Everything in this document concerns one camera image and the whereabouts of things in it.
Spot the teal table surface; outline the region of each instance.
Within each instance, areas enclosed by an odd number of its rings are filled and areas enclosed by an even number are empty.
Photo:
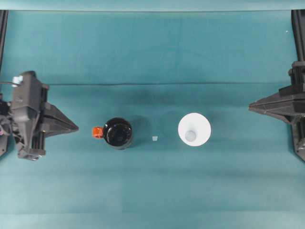
[[[36,70],[80,129],[47,138],[36,162],[10,145],[1,229],[304,228],[305,163],[290,128],[248,111],[289,84],[290,11],[13,11],[6,38],[1,80]],[[190,112],[212,125],[201,147],[178,136]],[[115,116],[134,128],[123,151],[91,137]]]
[[[7,10],[249,11],[305,8],[303,0],[1,0]]]

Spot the bottle cap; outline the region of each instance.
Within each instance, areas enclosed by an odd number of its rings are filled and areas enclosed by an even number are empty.
[[[103,128],[100,126],[96,126],[92,129],[92,137],[101,139],[103,138]]]

